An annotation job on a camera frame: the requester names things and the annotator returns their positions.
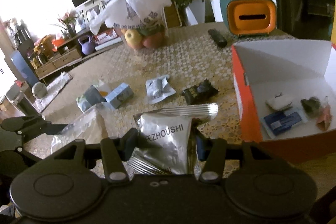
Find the silver foil snack bag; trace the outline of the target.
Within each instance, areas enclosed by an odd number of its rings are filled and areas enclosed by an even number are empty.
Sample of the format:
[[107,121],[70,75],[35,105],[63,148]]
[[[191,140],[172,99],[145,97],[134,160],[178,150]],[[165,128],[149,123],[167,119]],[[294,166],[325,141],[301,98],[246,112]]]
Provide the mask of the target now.
[[128,166],[140,174],[192,174],[198,161],[193,127],[213,120],[216,103],[175,106],[136,114],[139,147]]

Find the green white tissue pack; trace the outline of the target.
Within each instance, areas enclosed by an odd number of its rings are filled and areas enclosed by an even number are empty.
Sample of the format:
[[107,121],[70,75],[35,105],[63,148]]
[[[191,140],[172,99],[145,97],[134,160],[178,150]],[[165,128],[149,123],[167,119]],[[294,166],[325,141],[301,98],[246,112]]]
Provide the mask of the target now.
[[106,96],[111,92],[108,84],[102,80],[95,81],[82,96],[76,98],[78,108],[82,113],[86,112],[89,108],[97,103],[106,102]]

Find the light blue small box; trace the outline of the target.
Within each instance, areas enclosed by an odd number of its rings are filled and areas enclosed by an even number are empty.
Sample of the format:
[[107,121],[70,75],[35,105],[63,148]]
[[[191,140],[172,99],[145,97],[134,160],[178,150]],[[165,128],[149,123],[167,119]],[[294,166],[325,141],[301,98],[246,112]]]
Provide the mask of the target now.
[[113,110],[116,110],[133,95],[134,92],[130,86],[126,83],[121,83],[118,87],[108,93],[105,100],[110,104]]

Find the black glossy snack packet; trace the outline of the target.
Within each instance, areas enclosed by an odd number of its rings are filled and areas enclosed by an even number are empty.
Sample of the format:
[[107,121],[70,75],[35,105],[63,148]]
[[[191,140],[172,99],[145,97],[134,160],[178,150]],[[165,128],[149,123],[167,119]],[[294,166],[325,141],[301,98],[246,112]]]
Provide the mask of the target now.
[[208,79],[205,79],[198,85],[193,85],[182,91],[188,105],[198,105],[207,102],[211,97],[218,94],[216,89]]

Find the blue plastic wrapper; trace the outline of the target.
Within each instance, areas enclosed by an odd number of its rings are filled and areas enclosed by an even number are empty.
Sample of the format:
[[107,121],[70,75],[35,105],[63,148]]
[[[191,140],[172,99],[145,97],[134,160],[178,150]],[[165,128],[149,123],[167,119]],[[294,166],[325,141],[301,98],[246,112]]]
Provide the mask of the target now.
[[260,119],[262,126],[271,139],[284,134],[295,126],[308,122],[302,108],[292,107],[283,111],[273,112]]

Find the silver printed sachet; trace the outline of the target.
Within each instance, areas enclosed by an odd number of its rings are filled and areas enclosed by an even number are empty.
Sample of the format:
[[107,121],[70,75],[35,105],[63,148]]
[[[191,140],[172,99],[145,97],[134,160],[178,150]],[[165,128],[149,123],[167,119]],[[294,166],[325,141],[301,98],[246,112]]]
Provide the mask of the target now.
[[146,100],[149,104],[161,102],[176,93],[170,86],[169,79],[169,75],[163,75],[146,81]]

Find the white rabbit figurine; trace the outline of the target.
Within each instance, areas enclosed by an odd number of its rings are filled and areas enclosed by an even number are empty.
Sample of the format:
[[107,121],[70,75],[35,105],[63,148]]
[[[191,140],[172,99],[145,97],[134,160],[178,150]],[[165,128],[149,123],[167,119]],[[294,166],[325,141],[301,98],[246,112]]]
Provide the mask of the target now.
[[291,108],[294,97],[289,94],[276,94],[274,97],[266,100],[266,105],[273,111],[284,111]]

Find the dark snack packet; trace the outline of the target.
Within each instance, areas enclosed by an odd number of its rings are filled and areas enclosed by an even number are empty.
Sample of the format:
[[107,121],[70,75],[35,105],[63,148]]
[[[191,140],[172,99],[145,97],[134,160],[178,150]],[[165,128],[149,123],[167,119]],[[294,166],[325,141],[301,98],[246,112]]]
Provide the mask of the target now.
[[301,105],[309,118],[322,114],[322,103],[318,97],[304,98],[301,100]]

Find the pink small roll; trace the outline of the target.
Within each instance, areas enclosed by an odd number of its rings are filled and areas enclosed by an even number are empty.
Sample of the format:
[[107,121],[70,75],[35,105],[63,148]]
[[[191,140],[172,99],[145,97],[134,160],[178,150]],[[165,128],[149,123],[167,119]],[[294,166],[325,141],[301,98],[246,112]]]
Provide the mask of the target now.
[[316,125],[321,131],[327,131],[332,121],[331,107],[328,96],[326,96],[321,104],[319,115],[316,120]]

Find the wooden tv cabinet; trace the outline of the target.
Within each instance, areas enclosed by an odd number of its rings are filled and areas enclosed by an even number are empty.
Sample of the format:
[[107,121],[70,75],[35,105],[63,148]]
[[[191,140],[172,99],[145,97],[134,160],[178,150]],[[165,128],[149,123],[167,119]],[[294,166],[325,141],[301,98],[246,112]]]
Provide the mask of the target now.
[[[78,38],[83,35],[92,36],[95,45],[94,53],[88,56],[82,53],[78,42]],[[34,53],[37,56],[34,60],[38,61],[35,74],[38,79],[42,80],[57,71],[107,51],[110,46],[121,41],[122,39],[113,28],[105,28],[98,35],[92,35],[90,30],[86,28],[67,40],[57,39],[54,35],[47,35],[34,48]]]

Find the purple kettlebell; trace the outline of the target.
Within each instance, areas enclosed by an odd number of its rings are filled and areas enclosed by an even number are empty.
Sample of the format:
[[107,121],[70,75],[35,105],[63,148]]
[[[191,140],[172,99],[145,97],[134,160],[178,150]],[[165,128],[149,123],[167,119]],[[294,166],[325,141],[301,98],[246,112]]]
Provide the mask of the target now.
[[88,56],[95,51],[95,44],[92,41],[92,36],[83,35],[78,38],[78,42],[81,46],[81,51],[84,55]]

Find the red shoe box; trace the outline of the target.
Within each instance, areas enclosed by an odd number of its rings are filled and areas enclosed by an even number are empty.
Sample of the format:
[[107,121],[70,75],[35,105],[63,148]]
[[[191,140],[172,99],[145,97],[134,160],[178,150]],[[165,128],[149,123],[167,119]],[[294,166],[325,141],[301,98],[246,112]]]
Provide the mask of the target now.
[[256,40],[232,46],[241,138],[292,163],[335,152],[335,45]]

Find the pink flower vase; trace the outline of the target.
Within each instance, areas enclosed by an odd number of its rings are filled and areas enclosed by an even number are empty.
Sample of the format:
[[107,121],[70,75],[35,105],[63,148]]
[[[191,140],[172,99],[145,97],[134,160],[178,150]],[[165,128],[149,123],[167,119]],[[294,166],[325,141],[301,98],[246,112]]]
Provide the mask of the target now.
[[75,25],[77,20],[77,12],[72,10],[66,12],[63,16],[58,16],[59,27],[63,36],[73,38],[76,35]]

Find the black remote control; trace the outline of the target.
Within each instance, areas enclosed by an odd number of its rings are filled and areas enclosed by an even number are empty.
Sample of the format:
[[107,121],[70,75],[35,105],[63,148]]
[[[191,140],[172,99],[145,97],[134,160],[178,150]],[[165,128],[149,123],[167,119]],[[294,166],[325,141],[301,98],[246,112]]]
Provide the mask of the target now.
[[227,46],[227,40],[218,30],[210,29],[207,32],[218,48],[225,48]]

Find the yellow apple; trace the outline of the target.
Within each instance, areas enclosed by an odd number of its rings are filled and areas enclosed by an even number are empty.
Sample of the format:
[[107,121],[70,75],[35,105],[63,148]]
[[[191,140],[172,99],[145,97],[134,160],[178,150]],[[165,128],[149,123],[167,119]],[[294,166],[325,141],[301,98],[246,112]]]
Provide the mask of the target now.
[[130,46],[137,47],[141,43],[142,36],[139,34],[137,30],[130,29],[126,30],[125,39]]

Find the red apple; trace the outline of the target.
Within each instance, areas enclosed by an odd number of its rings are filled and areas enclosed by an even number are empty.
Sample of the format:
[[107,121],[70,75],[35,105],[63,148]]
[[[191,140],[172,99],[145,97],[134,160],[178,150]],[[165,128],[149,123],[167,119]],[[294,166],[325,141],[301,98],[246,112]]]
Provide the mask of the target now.
[[157,32],[156,34],[144,37],[142,44],[145,48],[156,49],[163,46],[164,41],[164,34],[162,32]]

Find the framed photo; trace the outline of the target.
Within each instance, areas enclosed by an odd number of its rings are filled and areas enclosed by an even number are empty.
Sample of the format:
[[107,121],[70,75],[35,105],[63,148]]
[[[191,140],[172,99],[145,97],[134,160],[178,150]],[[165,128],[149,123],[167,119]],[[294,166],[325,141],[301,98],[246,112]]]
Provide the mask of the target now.
[[84,7],[84,15],[87,23],[94,20],[101,12],[101,4],[94,3]]

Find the orange teal tissue box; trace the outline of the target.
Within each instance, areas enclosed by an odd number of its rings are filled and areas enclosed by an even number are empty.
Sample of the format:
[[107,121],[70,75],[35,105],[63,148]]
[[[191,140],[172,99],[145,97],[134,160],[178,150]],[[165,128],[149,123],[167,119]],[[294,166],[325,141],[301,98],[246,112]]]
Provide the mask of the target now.
[[236,36],[269,34],[276,28],[272,0],[220,0],[223,22]]

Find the white plastic fruit bag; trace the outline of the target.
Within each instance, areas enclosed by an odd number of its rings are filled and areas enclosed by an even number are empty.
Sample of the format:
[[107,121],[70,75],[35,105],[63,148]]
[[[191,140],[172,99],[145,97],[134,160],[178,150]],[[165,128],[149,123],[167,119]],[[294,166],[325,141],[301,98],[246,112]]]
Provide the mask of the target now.
[[105,9],[89,24],[97,35],[102,24],[108,28],[136,29],[150,26],[161,18],[161,12],[171,0],[110,0]]

